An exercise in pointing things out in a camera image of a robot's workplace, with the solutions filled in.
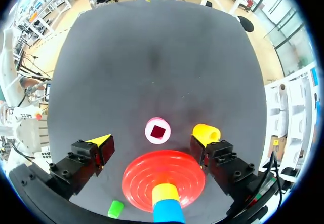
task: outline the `gray mat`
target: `gray mat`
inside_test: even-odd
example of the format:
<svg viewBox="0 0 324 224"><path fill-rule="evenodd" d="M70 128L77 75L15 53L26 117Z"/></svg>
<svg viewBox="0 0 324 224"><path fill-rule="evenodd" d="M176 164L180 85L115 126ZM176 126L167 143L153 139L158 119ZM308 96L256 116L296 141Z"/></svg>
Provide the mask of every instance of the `gray mat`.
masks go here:
<svg viewBox="0 0 324 224"><path fill-rule="evenodd" d="M259 63L240 23L209 7L137 0L81 14L61 50L49 105L54 162L78 139L114 136L116 151L104 171L71 198L102 215L117 199L125 203L121 219L152 221L123 196L123 172L146 152L188 150L198 123L218 127L243 160L260 164L266 101ZM154 116L171 126L165 144L145 138ZM187 223L224 218L232 201L209 178L184 209Z"/></svg>

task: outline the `red plastic disc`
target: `red plastic disc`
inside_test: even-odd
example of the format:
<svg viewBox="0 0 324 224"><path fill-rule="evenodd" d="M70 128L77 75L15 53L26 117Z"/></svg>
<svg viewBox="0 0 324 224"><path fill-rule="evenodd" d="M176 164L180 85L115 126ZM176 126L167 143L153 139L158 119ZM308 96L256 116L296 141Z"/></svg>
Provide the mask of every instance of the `red plastic disc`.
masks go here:
<svg viewBox="0 0 324 224"><path fill-rule="evenodd" d="M202 193L205 175L191 155L170 150L157 151L131 162L124 172L121 187L132 205L153 212L152 189L161 183L171 183L178 188L184 208Z"/></svg>

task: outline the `yellow cylinder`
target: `yellow cylinder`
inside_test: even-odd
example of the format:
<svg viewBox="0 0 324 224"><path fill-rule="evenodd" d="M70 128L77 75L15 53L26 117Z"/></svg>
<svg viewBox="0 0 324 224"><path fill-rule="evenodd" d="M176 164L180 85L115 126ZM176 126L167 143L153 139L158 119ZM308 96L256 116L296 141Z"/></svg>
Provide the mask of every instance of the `yellow cylinder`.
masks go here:
<svg viewBox="0 0 324 224"><path fill-rule="evenodd" d="M206 147L208 144L220 140L221 131L207 124L197 124L192 130L192 135Z"/></svg>
<svg viewBox="0 0 324 224"><path fill-rule="evenodd" d="M162 183L155 186L152 190L153 206L161 200L177 200L180 201L177 187L170 183Z"/></svg>

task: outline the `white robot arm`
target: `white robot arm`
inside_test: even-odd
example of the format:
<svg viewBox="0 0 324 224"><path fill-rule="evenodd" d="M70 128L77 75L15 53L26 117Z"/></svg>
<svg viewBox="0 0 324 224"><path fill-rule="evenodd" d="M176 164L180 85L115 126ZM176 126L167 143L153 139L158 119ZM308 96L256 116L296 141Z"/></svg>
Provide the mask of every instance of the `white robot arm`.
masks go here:
<svg viewBox="0 0 324 224"><path fill-rule="evenodd" d="M9 111L6 120L0 125L0 135L15 140L5 167L6 172L23 163L30 164L34 154L41 151L38 120L42 117L42 111L38 105L31 103L20 85L13 58L12 37L11 30L4 30L0 54L0 87Z"/></svg>

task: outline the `screw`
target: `screw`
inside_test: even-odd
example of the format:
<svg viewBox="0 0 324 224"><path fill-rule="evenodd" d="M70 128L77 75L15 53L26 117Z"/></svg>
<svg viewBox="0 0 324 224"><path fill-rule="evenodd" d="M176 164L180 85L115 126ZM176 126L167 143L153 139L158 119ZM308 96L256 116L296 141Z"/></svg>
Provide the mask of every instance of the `screw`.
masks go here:
<svg viewBox="0 0 324 224"><path fill-rule="evenodd" d="M240 171L235 171L234 172L234 178L239 178L242 176L242 173Z"/></svg>
<svg viewBox="0 0 324 224"><path fill-rule="evenodd" d="M253 164L253 163L250 163L250 164L248 165L248 168L250 168L250 169L254 169L254 164Z"/></svg>
<svg viewBox="0 0 324 224"><path fill-rule="evenodd" d="M222 163L224 161L225 161L225 157L219 157L219 158L217 158L217 162L218 163Z"/></svg>
<svg viewBox="0 0 324 224"><path fill-rule="evenodd" d="M70 178L71 177L71 173L68 170L64 170L62 172L62 176L65 178Z"/></svg>
<svg viewBox="0 0 324 224"><path fill-rule="evenodd" d="M84 156L79 156L78 160L83 163L86 161L86 158Z"/></svg>
<svg viewBox="0 0 324 224"><path fill-rule="evenodd" d="M56 171L56 170L57 170L57 166L56 166L56 164L55 164L55 163L50 163L50 169L51 169L52 171Z"/></svg>

